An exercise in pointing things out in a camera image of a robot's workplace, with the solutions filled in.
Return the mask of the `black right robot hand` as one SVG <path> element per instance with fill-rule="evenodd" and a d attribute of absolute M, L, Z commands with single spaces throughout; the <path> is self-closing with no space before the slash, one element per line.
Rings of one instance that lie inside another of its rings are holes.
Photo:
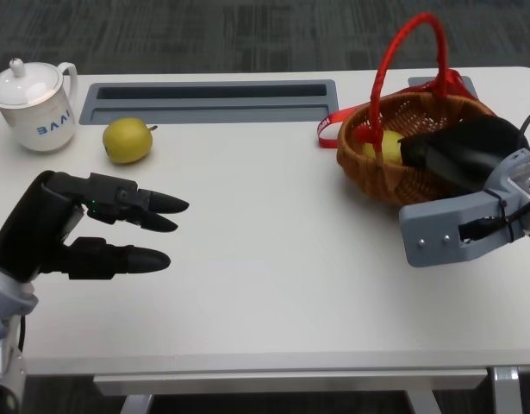
<path fill-rule="evenodd" d="M 403 165 L 430 172 L 448 198 L 481 191 L 503 160 L 530 148 L 514 124 L 490 115 L 404 137 L 399 143 Z"/>

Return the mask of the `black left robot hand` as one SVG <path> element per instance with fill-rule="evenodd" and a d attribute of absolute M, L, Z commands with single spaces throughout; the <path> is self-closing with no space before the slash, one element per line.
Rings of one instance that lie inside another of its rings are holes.
<path fill-rule="evenodd" d="M 65 172 L 42 172 L 0 230 L 0 271 L 28 283 L 40 273 L 109 280 L 117 274 L 164 270 L 171 260 L 157 250 L 117 247 L 99 237 L 79 237 L 69 246 L 64 241 L 83 216 L 170 233 L 178 226 L 167 215 L 188 207 L 182 199 L 141 189 L 132 180 L 97 173 L 80 178 Z"/>

